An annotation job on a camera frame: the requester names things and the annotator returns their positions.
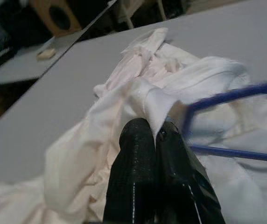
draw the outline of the wooden speaker cabinet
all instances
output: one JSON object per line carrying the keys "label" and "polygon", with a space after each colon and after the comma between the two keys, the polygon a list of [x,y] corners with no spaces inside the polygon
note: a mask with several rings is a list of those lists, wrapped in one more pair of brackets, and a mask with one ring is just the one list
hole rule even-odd
{"label": "wooden speaker cabinet", "polygon": [[85,28],[102,12],[105,0],[30,0],[30,5],[54,36]]}

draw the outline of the small beige object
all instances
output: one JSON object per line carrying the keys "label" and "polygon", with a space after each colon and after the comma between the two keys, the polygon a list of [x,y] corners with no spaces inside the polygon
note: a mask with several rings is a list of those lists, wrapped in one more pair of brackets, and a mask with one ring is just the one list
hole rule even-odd
{"label": "small beige object", "polygon": [[46,49],[46,50],[38,53],[36,58],[38,61],[48,60],[48,59],[52,58],[55,54],[56,54],[56,50],[54,48]]}

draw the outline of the crumpled fabric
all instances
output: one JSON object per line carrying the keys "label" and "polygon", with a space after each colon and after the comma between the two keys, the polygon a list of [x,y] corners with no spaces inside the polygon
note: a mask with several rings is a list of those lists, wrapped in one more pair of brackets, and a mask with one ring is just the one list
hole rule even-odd
{"label": "crumpled fabric", "polygon": [[[99,99],[85,118],[47,150],[43,178],[0,185],[0,224],[102,220],[110,168],[128,121],[147,119],[155,139],[167,116],[180,127],[188,104],[249,84],[244,65],[220,57],[199,59],[164,43],[166,34],[166,28],[152,30],[123,51],[109,79],[94,88]],[[259,100],[199,113],[190,141],[267,152],[267,99]],[[267,224],[267,162],[197,156],[226,223]]]}

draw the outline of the gray table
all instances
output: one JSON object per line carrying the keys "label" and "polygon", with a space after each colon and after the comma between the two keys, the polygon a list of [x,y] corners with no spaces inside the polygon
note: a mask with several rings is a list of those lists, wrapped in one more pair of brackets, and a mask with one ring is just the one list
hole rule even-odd
{"label": "gray table", "polygon": [[[0,84],[15,83],[31,79],[38,79],[55,64],[60,57],[74,44],[74,42],[84,34],[117,0],[108,3],[104,9],[87,27],[68,36],[55,38],[46,44],[21,49],[9,61],[0,66]],[[42,50],[55,48],[56,54],[49,60],[37,61],[36,55]]]}
{"label": "gray table", "polygon": [[43,172],[44,152],[79,122],[96,100],[93,87],[111,74],[135,37],[168,27],[169,43],[198,56],[245,63],[267,80],[267,1],[251,0],[77,43],[0,119],[0,179]]}

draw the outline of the white cloth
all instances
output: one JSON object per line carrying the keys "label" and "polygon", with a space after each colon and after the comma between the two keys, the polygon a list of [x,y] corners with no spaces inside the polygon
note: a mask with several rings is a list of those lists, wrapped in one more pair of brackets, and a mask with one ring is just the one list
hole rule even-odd
{"label": "white cloth", "polygon": [[[198,59],[163,43],[167,29],[151,31],[123,51],[108,81],[94,88],[99,100],[84,120],[46,152],[42,178],[0,184],[0,224],[69,224],[101,220],[119,135],[131,119],[147,119],[154,138],[167,115],[181,123],[186,104],[248,83],[238,62]],[[260,114],[249,100],[197,116],[191,141],[267,152],[267,100]],[[267,224],[267,163],[198,155],[227,223]]]}

